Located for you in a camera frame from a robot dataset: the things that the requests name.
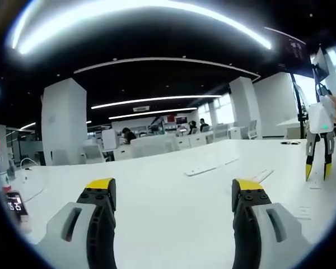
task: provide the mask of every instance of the white table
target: white table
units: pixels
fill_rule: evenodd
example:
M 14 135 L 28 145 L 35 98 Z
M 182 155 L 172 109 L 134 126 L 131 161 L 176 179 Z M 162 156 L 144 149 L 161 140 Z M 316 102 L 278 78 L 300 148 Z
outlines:
M 276 126 L 285 126 L 286 128 L 294 128 L 294 127 L 300 127 L 300 122 L 296 117 L 293 119 L 289 119 L 285 122 L 280 122 L 279 124 L 276 124 Z
M 279 140 L 223 140 L 168 154 L 118 162 L 34 167 L 28 180 L 47 183 L 26 204 L 37 243 L 47 222 L 67 202 L 76 201 L 94 179 L 113 177 L 117 184 L 114 240 L 118 268 L 231 268 L 234 231 L 231 181 L 252 178 L 265 169 L 274 173 L 262 182 L 272 202 L 284 204 L 300 218 L 304 236 L 318 242 L 336 216 L 336 144 L 330 177 L 323 182 L 323 143 L 318 143 L 311 182 L 305 182 L 305 141 L 281 145 Z M 200 165 L 238 161 L 187 177 Z M 312 185 L 321 189 L 311 189 Z

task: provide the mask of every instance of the cable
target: cable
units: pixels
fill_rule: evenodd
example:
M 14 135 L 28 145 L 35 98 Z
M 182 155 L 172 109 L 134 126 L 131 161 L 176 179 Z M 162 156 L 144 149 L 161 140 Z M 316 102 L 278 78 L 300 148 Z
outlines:
M 23 159 L 21 160 L 21 162 L 20 162 L 20 168 L 21 168 L 21 170 L 23 170 L 23 168 L 22 168 L 22 162 L 25 161 L 25 160 L 30 160 L 30 161 L 32 161 L 34 164 L 36 164 L 36 166 L 39 166 L 34 160 L 32 160 L 31 158 L 26 157 L 26 158 L 23 158 Z M 30 198 L 24 200 L 24 203 L 29 202 L 30 200 L 34 199 L 37 195 L 39 195 L 41 192 L 43 192 L 44 189 L 47 187 L 48 183 L 49 183 L 49 182 L 48 182 L 48 180 L 47 180 L 46 184 L 44 184 L 44 186 L 42 187 L 42 189 L 41 189 L 40 191 L 38 191 L 36 194 L 34 194 L 32 197 L 30 197 Z
M 20 162 L 20 168 L 21 168 L 21 170 L 23 170 L 23 169 L 22 169 L 22 162 L 25 161 L 25 160 L 30 160 L 30 161 L 32 161 L 34 164 L 36 164 L 36 166 L 39 166 L 39 165 L 37 164 L 36 161 L 34 161 L 33 159 L 30 159 L 30 158 L 26 157 L 26 158 L 23 158 L 23 159 L 21 160 L 21 162 Z

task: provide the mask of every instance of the smartphone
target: smartphone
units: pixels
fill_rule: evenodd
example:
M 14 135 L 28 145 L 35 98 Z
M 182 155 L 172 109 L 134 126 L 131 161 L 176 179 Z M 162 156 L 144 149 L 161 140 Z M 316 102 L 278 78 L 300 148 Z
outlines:
M 20 230 L 24 233 L 31 232 L 31 221 L 29 214 L 25 208 L 24 202 L 19 192 L 10 191 L 5 194 L 6 203 L 9 210 L 14 214 L 17 220 Z

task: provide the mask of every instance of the ceiling light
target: ceiling light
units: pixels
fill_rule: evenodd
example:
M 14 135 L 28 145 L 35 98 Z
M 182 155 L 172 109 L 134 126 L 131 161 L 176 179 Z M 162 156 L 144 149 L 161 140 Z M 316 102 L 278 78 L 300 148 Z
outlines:
M 13 133 L 15 133 L 15 131 L 8 133 L 6 136 L 12 135 Z
M 120 118 L 128 118 L 128 117 L 135 117 L 135 116 L 160 114 L 160 113 L 168 113 L 168 112 L 179 112 L 179 111 L 196 110 L 196 109 L 198 109 L 198 108 L 168 109 L 168 110 L 160 110 L 160 111 L 151 111 L 151 112 L 136 113 L 136 114 L 130 114 L 130 115 L 124 115 L 124 116 L 109 117 L 109 119 L 120 119 Z
M 156 98 L 138 99 L 138 100 L 131 100 L 131 101 L 122 101 L 122 102 L 105 104 L 105 105 L 96 105 L 96 106 L 91 107 L 91 109 L 105 108 L 107 106 L 114 106 L 114 105 L 125 105 L 125 104 L 133 104 L 133 103 L 140 103 L 140 102 L 148 102 L 148 101 L 188 99 L 188 98 L 218 98 L 218 97 L 221 97 L 221 95 L 183 95 L 183 96 L 156 97 Z
M 26 128 L 30 127 L 30 126 L 35 125 L 35 124 L 36 124 L 36 122 L 30 123 L 30 124 L 28 124 L 28 125 L 26 125 L 24 127 L 21 127 L 20 130 L 26 129 Z
M 52 16 L 43 24 L 38 25 L 38 27 L 34 29 L 31 33 L 29 33 L 27 38 L 19 44 L 18 51 L 21 54 L 29 53 L 39 44 L 45 43 L 48 39 L 52 38 L 57 33 L 60 33 L 65 29 L 69 29 L 70 27 L 83 23 L 87 20 L 94 19 L 103 15 L 109 15 L 116 12 L 142 7 L 167 7 L 198 13 L 234 27 L 235 29 L 250 36 L 252 39 L 256 40 L 267 49 L 271 49 L 272 47 L 271 43 L 268 40 L 264 39 L 262 36 L 260 36 L 256 32 L 253 32 L 252 30 L 248 29 L 246 26 L 238 23 L 237 21 L 234 21 L 231 18 L 225 17 L 206 8 L 195 6 L 193 4 L 180 3 L 169 0 L 95 0 L 77 4 L 74 7 L 70 6 L 67 10 Z M 15 29 L 15 32 L 16 31 L 21 34 L 21 30 L 19 31 L 19 27 Z

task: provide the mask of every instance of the monitor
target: monitor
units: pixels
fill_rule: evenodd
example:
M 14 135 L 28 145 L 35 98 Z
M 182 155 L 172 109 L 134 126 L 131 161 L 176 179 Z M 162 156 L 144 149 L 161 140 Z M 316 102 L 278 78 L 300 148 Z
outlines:
M 323 50 L 321 48 L 319 48 L 316 57 L 312 62 L 312 68 L 314 70 L 316 84 L 322 82 L 322 80 L 327 78 L 327 76 L 330 74 Z
M 188 123 L 188 119 L 187 119 L 187 117 L 176 117 L 175 118 L 175 123 L 176 124 Z

